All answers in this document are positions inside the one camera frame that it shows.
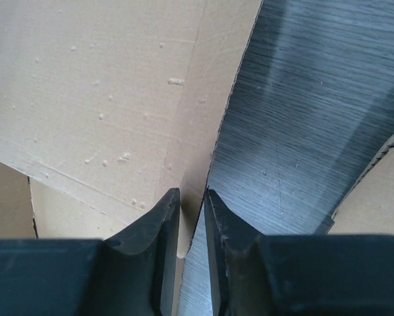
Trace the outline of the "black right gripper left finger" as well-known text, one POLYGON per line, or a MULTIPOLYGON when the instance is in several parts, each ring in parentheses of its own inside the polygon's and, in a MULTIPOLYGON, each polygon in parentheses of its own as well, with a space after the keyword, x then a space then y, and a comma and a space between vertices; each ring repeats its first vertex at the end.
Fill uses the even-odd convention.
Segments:
POLYGON ((106 240, 0 240, 0 315, 170 315, 180 191, 106 240))

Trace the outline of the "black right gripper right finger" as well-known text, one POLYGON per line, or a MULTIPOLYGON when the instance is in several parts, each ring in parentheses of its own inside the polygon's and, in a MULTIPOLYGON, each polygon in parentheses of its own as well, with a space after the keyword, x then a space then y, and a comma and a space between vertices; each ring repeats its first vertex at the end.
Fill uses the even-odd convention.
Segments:
POLYGON ((268 236, 204 194, 215 315, 394 315, 394 236, 268 236))

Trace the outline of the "brown cardboard box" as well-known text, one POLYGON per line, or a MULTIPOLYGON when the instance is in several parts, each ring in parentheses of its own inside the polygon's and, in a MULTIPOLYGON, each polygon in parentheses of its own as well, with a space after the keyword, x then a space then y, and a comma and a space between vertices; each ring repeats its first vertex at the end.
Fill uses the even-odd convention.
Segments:
POLYGON ((106 240, 180 191, 173 308, 261 1, 0 1, 0 240, 106 240))

